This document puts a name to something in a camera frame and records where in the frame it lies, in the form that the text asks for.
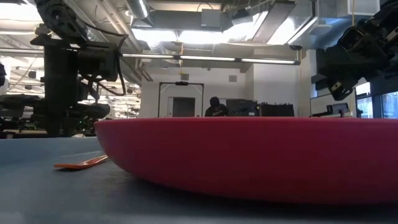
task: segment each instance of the red plastic bowl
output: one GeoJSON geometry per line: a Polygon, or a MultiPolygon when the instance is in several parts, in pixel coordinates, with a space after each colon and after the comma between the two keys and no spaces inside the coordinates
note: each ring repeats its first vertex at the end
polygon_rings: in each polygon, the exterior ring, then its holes
{"type": "Polygon", "coordinates": [[[398,201],[398,121],[156,118],[95,123],[105,153],[151,182],[275,202],[398,201]]]}

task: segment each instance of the metal frame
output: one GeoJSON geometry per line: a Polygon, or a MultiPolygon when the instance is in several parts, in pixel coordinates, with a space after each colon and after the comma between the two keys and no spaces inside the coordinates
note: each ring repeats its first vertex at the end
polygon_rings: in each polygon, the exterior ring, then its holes
{"type": "MultiPolygon", "coordinates": [[[[159,92],[158,92],[158,98],[157,98],[157,117],[160,117],[160,89],[162,88],[163,84],[174,84],[176,85],[176,82],[160,82],[159,83],[159,92]]],[[[205,84],[203,83],[188,83],[188,85],[201,85],[202,91],[201,91],[201,116],[203,116],[203,99],[205,96],[205,84]]]]}

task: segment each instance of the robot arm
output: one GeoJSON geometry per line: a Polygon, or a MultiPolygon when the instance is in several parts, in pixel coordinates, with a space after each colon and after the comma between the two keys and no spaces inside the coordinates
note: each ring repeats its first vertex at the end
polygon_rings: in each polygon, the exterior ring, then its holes
{"type": "Polygon", "coordinates": [[[352,93],[358,80],[398,75],[398,2],[388,4],[367,21],[350,27],[338,43],[317,50],[318,72],[335,100],[352,93]]]}

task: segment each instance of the orange plastic spoon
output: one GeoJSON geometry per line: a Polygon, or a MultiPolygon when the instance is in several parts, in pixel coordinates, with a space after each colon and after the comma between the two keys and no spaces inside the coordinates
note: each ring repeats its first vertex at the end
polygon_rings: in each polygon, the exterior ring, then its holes
{"type": "Polygon", "coordinates": [[[77,164],[54,164],[54,167],[82,170],[82,169],[87,169],[87,168],[93,167],[95,165],[98,165],[98,164],[104,162],[107,158],[108,158],[108,156],[104,155],[104,156],[99,156],[94,159],[89,159],[84,162],[79,162],[77,164]]]}

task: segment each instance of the door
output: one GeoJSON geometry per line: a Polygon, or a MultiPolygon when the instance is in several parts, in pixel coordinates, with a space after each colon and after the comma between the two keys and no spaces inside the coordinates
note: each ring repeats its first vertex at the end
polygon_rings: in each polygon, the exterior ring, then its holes
{"type": "Polygon", "coordinates": [[[194,117],[195,99],[188,97],[173,98],[173,117],[194,117]]]}

